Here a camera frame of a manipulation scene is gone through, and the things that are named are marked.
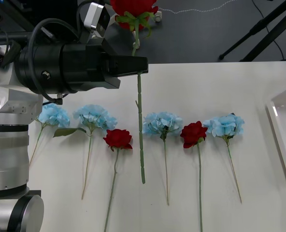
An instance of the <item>red rose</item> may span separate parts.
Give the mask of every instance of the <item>red rose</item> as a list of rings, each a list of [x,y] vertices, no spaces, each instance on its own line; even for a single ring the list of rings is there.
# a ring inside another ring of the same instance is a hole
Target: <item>red rose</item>
[[[184,138],[184,148],[190,148],[198,143],[200,138],[205,140],[207,127],[202,127],[200,121],[184,126],[181,137]]]
[[[132,146],[129,144],[132,138],[129,131],[115,129],[107,130],[106,132],[107,135],[103,139],[106,141],[109,147],[111,147],[112,151],[114,147],[120,149],[132,149]]]
[[[138,17],[144,12],[151,12],[156,14],[158,11],[158,7],[153,7],[153,4],[155,2],[156,0],[111,0],[111,5],[114,11],[120,16],[124,16],[124,13],[127,11],[134,17]],[[130,30],[128,23],[119,23],[119,25],[122,28]],[[140,24],[139,30],[142,30],[143,28],[144,27]]]

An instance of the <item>black cable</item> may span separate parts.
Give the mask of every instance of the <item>black cable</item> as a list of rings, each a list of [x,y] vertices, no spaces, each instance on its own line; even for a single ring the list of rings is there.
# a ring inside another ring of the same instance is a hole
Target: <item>black cable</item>
[[[64,95],[62,96],[62,98],[65,98],[65,97],[67,97],[67,96],[68,96],[68,93],[64,94]],[[51,104],[51,103],[52,103],[52,102],[47,101],[47,102],[44,102],[44,103],[42,104],[42,106],[48,105],[48,104]]]
[[[5,55],[8,53],[8,51],[9,51],[9,36],[8,36],[8,33],[6,32],[6,31],[4,31],[4,30],[0,30],[0,34],[1,33],[4,33],[5,35],[6,35],[6,45],[7,45],[7,47],[6,47],[6,52],[4,53]]]
[[[257,5],[255,4],[254,0],[251,0],[251,1],[253,2],[254,6],[257,8],[257,10],[259,11],[259,13],[261,14],[262,18],[264,18],[263,13],[262,13],[261,10],[257,7]],[[278,47],[280,53],[282,54],[282,58],[285,59],[285,58],[284,58],[283,51],[282,51],[282,49],[280,48],[280,46],[278,45],[278,43],[277,43],[275,40],[273,40],[273,42],[275,43],[275,45]]]
[[[83,1],[79,4],[79,6],[76,9],[76,26],[77,26],[77,31],[78,31],[78,35],[79,37],[81,36],[81,24],[80,24],[80,10],[83,6],[85,6],[86,4],[91,4],[93,3],[93,0],[86,0]]]
[[[41,84],[39,83],[39,81],[36,77],[34,60],[33,60],[33,47],[35,44],[36,36],[37,36],[38,32],[41,31],[42,27],[44,27],[45,25],[50,24],[50,23],[57,23],[57,24],[63,25],[64,27],[68,28],[77,38],[79,38],[79,37],[78,37],[77,31],[69,23],[62,21],[60,19],[57,19],[57,18],[47,18],[47,19],[42,20],[40,23],[38,23],[36,25],[36,27],[32,31],[32,34],[31,34],[31,37],[30,37],[30,40],[28,43],[28,65],[29,65],[29,71],[30,71],[31,78],[32,78],[37,90],[49,102],[57,103],[57,99],[53,99],[50,96],[48,96],[47,93],[45,92],[45,90],[42,88]]]

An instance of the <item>white cord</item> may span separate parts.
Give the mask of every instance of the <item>white cord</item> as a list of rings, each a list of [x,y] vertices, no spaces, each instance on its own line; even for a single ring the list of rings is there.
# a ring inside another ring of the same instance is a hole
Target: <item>white cord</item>
[[[183,10],[183,11],[177,11],[177,12],[174,12],[172,10],[169,10],[169,9],[163,9],[163,8],[160,8],[160,10],[162,11],[170,11],[172,12],[173,14],[179,14],[179,13],[184,13],[184,12],[188,12],[188,11],[197,11],[197,12],[201,12],[201,13],[205,13],[205,12],[210,12],[210,11],[214,11],[214,10],[218,10],[219,8],[223,7],[224,5],[230,3],[230,2],[233,2],[233,1],[237,1],[237,0],[229,0],[227,2],[225,2],[224,4],[222,4],[221,6],[219,7],[216,7],[216,8],[213,8],[213,9],[210,9],[210,10],[207,10],[207,11],[201,11],[201,10],[197,10],[197,9],[188,9],[188,10]]]

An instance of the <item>blue hydrangea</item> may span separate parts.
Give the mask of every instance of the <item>blue hydrangea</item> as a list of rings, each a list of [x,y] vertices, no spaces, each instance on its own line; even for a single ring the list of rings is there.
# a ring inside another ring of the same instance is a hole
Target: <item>blue hydrangea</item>
[[[36,120],[45,125],[58,125],[58,127],[61,128],[66,128],[70,125],[70,119],[67,111],[53,103],[43,106],[42,112]]]
[[[168,133],[178,135],[183,129],[183,120],[172,113],[150,113],[144,118],[143,134],[162,134],[168,127]]]
[[[117,124],[115,117],[111,117],[106,109],[99,105],[85,105],[73,112],[75,119],[80,119],[87,127],[113,130]]]
[[[207,127],[207,132],[211,133],[214,137],[233,137],[237,134],[243,134],[242,125],[244,123],[241,117],[229,114],[206,120],[203,122],[203,126]]]

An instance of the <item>screw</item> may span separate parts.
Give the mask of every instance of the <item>screw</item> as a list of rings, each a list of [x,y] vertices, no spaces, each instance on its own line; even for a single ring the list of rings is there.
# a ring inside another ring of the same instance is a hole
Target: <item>screw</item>
[[[47,80],[51,78],[51,74],[49,72],[47,72],[47,71],[43,71],[42,72],[42,76],[44,78],[46,78]]]

